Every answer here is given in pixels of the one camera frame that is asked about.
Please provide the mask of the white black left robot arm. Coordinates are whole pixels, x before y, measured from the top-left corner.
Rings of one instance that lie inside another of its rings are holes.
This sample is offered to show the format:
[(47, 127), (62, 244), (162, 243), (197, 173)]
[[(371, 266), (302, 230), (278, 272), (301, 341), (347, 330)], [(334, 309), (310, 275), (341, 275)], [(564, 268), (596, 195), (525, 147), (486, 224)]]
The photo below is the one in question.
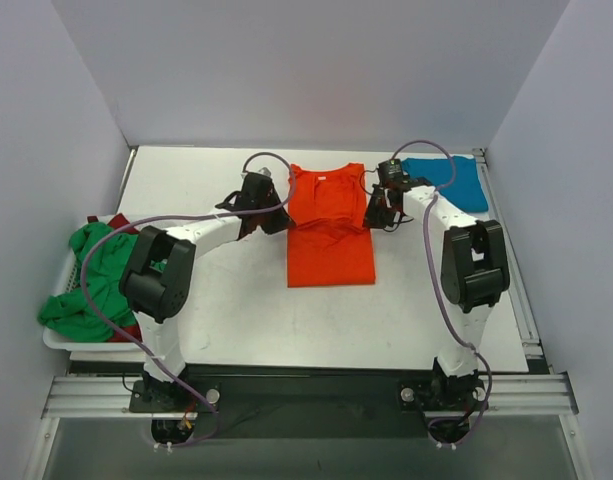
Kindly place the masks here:
[(267, 171), (246, 172), (242, 187), (217, 204), (203, 221), (143, 228), (122, 274), (119, 291), (136, 314), (141, 342), (149, 350), (143, 367), (144, 395), (168, 412), (188, 399), (175, 317), (190, 294), (195, 261), (260, 228), (273, 235), (294, 226)]

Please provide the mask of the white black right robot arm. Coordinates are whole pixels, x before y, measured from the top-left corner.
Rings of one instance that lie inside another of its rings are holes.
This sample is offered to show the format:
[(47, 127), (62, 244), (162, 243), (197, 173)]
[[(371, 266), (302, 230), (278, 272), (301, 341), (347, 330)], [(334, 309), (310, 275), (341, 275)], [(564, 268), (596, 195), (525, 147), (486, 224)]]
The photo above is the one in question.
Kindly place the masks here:
[(504, 232), (496, 220), (460, 210), (424, 177), (412, 177), (402, 161), (377, 165), (364, 215), (370, 229), (394, 229), (403, 219), (422, 222), (428, 270), (438, 307), (452, 337), (435, 358), (439, 372), (429, 383), (434, 404), (451, 408), (473, 382), (486, 322), (510, 286)]

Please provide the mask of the orange t-shirt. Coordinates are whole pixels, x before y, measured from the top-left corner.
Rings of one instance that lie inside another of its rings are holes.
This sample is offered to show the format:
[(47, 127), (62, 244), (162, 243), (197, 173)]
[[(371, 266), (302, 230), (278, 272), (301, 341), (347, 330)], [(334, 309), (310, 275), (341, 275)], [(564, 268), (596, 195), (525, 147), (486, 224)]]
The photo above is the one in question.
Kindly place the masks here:
[(292, 170), (288, 213), (295, 226), (287, 234), (287, 286), (373, 285), (373, 242), (363, 225), (364, 165), (312, 171), (294, 164)]

